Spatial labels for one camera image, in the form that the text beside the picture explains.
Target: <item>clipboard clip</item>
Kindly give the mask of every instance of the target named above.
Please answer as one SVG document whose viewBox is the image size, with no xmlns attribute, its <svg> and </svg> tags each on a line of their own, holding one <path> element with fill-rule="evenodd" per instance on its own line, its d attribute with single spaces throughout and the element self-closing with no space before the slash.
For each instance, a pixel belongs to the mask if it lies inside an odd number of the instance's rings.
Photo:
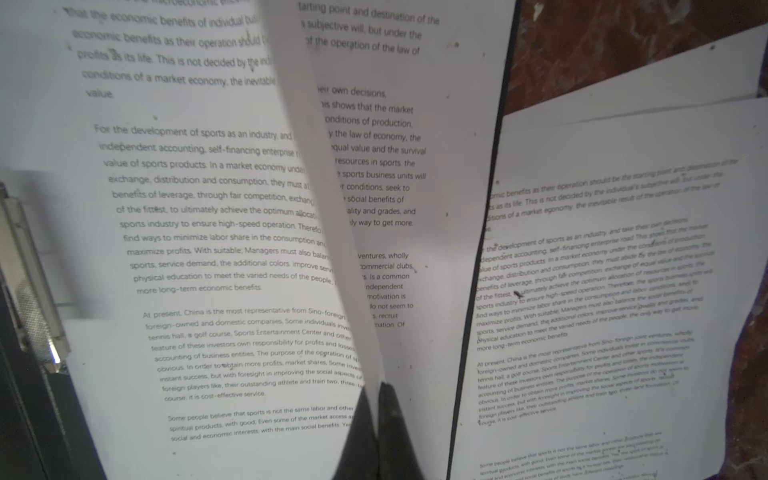
<svg viewBox="0 0 768 480">
<path fill-rule="evenodd" d="M 50 373 L 58 373 L 70 353 L 69 343 L 19 199 L 0 183 L 0 286 L 18 343 Z"/>
</svg>

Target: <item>reddish-brown stone surface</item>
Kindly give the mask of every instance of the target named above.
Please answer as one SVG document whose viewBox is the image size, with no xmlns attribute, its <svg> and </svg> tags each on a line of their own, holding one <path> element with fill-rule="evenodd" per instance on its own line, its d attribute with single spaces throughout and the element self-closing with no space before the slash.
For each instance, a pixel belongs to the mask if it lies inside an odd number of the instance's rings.
<svg viewBox="0 0 768 480">
<path fill-rule="evenodd" d="M 768 0 L 519 1 L 507 113 L 768 22 Z M 768 94 L 768 61 L 758 81 Z M 717 478 L 768 479 L 768 275 L 734 355 Z"/>
</svg>

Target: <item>brown marble table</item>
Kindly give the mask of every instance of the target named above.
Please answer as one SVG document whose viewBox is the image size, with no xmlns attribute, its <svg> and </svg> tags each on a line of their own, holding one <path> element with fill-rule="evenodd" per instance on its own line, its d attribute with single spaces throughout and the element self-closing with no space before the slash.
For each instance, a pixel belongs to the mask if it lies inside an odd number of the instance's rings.
<svg viewBox="0 0 768 480">
<path fill-rule="evenodd" d="M 518 1 L 507 113 L 768 22 L 768 0 Z M 768 479 L 768 274 L 733 358 L 727 456 L 715 478 Z"/>
</svg>

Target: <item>marble surface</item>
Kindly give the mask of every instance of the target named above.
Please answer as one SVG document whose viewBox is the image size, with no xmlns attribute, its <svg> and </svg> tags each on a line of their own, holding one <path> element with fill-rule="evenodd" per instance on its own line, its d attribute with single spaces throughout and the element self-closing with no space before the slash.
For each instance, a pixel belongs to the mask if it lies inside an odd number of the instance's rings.
<svg viewBox="0 0 768 480">
<path fill-rule="evenodd" d="M 768 0 L 518 0 L 507 113 L 768 22 Z M 760 83 L 768 94 L 768 55 Z M 718 480 L 768 480 L 768 271 L 736 347 Z"/>
</svg>

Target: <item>sheet of paper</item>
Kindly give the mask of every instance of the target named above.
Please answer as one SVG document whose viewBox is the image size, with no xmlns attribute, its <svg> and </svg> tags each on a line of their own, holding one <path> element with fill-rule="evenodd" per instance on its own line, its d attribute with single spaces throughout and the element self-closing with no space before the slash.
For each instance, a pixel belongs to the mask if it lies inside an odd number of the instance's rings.
<svg viewBox="0 0 768 480">
<path fill-rule="evenodd" d="M 504 117 L 516 131 L 754 98 L 768 25 L 713 41 Z"/>
<path fill-rule="evenodd" d="M 452 478 L 720 468 L 767 134 L 763 99 L 503 134 Z"/>
<path fill-rule="evenodd" d="M 427 478 L 444 478 L 515 3 L 299 3 L 366 289 Z"/>
<path fill-rule="evenodd" d="M 330 477 L 362 377 L 257 10 L 25 3 L 0 31 L 2 161 L 78 273 L 54 295 L 109 479 Z"/>
</svg>

